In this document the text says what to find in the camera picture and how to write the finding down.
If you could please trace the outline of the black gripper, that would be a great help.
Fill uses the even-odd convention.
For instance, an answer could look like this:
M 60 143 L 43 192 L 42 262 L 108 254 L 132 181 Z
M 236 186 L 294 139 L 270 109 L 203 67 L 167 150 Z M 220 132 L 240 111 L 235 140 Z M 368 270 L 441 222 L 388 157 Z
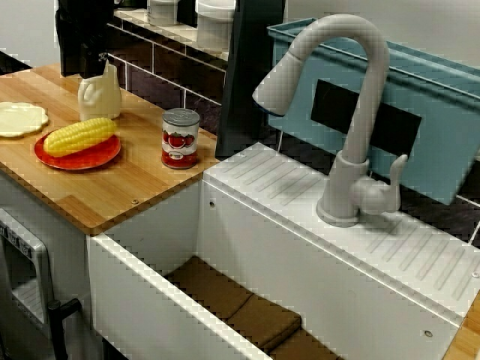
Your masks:
M 107 23 L 113 19 L 114 1 L 60 0 L 55 26 L 62 50 L 82 50 L 82 78 L 104 73 L 107 63 Z

